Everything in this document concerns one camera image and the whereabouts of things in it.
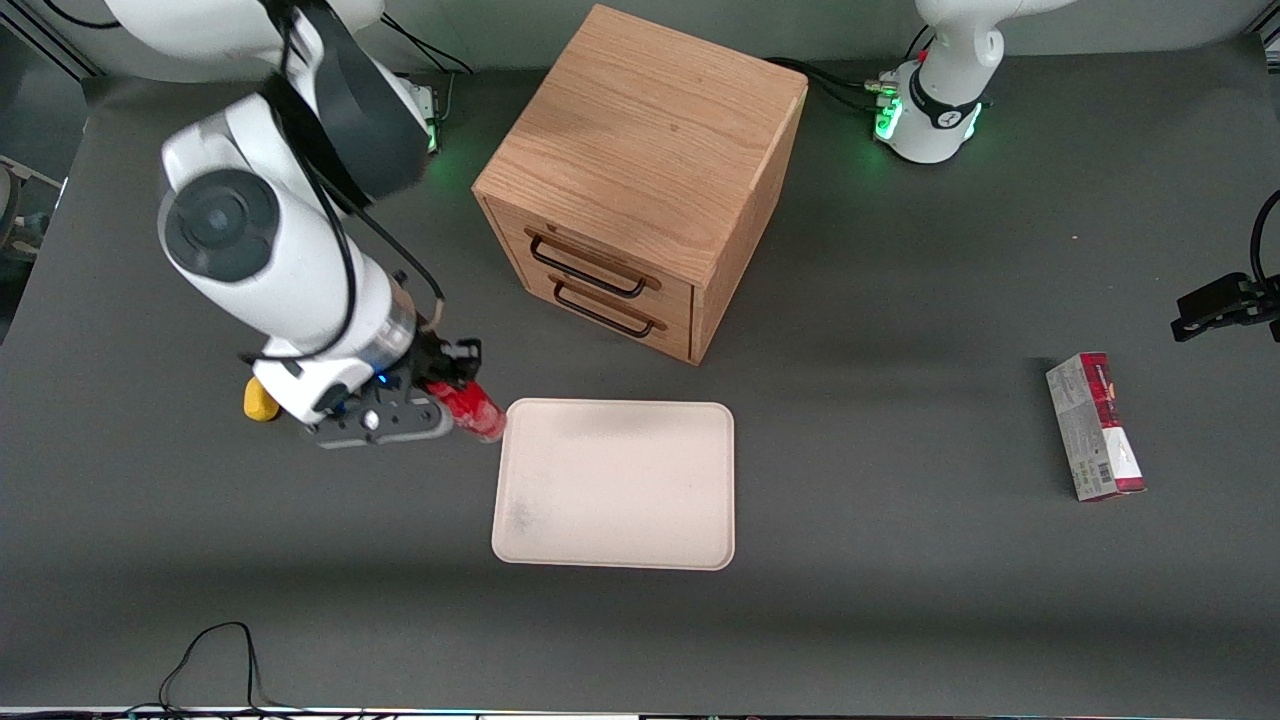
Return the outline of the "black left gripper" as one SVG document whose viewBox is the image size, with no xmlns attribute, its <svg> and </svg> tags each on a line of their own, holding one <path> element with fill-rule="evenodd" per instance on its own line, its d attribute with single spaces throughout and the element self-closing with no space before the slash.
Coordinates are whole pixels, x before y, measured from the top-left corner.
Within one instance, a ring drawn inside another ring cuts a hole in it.
<svg viewBox="0 0 1280 720">
<path fill-rule="evenodd" d="M 1279 274 L 1262 281 L 1247 274 L 1226 274 L 1178 300 L 1178 318 L 1171 322 L 1178 343 L 1204 332 L 1235 325 L 1266 324 L 1275 343 L 1279 329 Z"/>
</svg>

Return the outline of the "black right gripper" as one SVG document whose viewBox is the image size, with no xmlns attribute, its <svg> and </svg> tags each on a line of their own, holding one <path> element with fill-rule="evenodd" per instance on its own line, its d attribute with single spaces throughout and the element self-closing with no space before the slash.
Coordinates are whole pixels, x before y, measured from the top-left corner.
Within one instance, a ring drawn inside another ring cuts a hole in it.
<svg viewBox="0 0 1280 720">
<path fill-rule="evenodd" d="M 448 342 L 436 334 L 417 334 L 410 351 L 384 370 L 384 398 L 393 401 L 443 401 L 449 392 L 463 392 L 483 365 L 483 342 Z"/>
</svg>

